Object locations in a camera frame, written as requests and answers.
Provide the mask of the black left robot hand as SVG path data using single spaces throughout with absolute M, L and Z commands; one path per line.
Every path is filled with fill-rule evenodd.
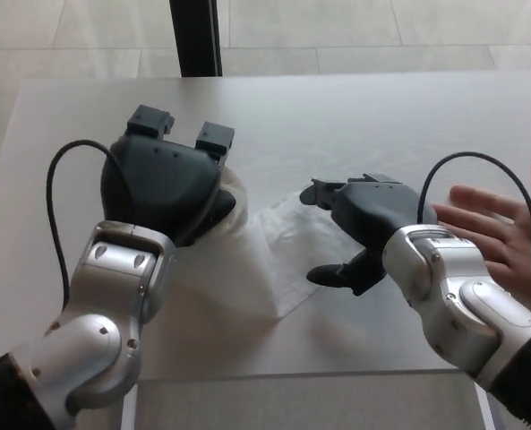
M 110 151 L 100 178 L 104 216 L 158 231 L 176 246 L 192 245 L 236 206 L 221 186 L 234 129 L 203 124 L 194 146 L 167 140 L 175 119 L 140 105 Z

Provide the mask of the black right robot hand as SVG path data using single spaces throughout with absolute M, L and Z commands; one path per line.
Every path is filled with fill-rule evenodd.
M 322 287 L 349 288 L 359 297 L 385 278 L 384 246 L 397 230 L 415 225 L 419 195 L 391 177 L 364 174 L 345 182 L 313 179 L 299 200 L 329 211 L 334 223 L 363 247 L 349 262 L 310 269 L 306 279 Z

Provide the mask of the bare person hand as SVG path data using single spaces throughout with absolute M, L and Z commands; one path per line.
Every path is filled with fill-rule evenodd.
M 531 219 L 520 201 L 455 185 L 450 202 L 436 204 L 438 221 L 474 243 L 490 276 L 531 310 Z

